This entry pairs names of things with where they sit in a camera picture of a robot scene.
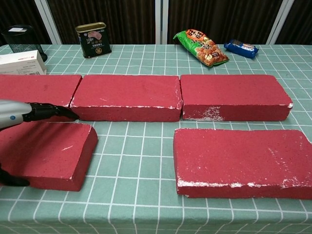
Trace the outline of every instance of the cardboard box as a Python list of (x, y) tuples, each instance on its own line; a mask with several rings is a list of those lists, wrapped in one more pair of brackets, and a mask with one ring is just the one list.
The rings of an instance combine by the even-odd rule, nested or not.
[(0, 55), (0, 74), (46, 75), (47, 69), (38, 50)]

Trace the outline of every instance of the red brick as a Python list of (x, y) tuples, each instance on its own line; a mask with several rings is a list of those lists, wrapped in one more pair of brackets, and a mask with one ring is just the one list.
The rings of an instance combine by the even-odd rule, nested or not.
[(274, 76), (182, 75), (183, 119), (282, 121), (293, 101)]
[(97, 142), (88, 124), (22, 123), (0, 132), (0, 162), (31, 187), (79, 191)]
[[(0, 75), (0, 99), (41, 102), (69, 108), (80, 75)], [(71, 121), (52, 117), (46, 121)]]
[(312, 199), (312, 144), (298, 130), (178, 129), (174, 161), (180, 195)]
[(85, 76), (71, 109), (90, 121), (179, 121), (182, 108), (177, 76)]

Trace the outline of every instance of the cookie package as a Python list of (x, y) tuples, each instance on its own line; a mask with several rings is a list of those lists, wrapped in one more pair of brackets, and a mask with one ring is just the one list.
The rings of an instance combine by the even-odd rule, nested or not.
[(230, 42), (225, 43), (224, 48), (234, 54), (241, 55), (250, 59), (253, 59), (258, 52), (258, 49), (254, 45), (242, 43), (235, 39), (232, 39), (230, 40)]
[(220, 65), (229, 61), (229, 58), (204, 33), (188, 29), (177, 33), (174, 40), (178, 40), (189, 52), (208, 67)]

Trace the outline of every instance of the curtain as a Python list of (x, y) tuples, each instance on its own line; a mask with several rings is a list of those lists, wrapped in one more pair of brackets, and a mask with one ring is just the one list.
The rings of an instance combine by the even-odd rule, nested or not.
[(154, 44), (154, 0), (48, 0), (64, 44), (79, 44), (75, 27), (104, 22), (110, 44)]
[[(17, 24), (34, 27), (40, 44), (51, 44), (34, 0), (0, 0), (0, 31)], [(0, 35), (0, 45), (6, 44)]]
[(237, 39), (265, 44), (282, 0), (170, 0), (168, 43), (189, 28), (217, 44)]
[(312, 45), (312, 1), (295, 0), (276, 44)]

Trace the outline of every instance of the black mesh pencil holder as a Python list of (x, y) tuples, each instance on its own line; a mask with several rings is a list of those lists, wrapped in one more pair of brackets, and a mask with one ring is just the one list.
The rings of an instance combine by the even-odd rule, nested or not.
[(41, 45), (38, 44), (35, 30), (32, 26), (14, 25), (4, 29), (1, 34), (13, 53), (38, 50), (43, 61), (48, 59)]

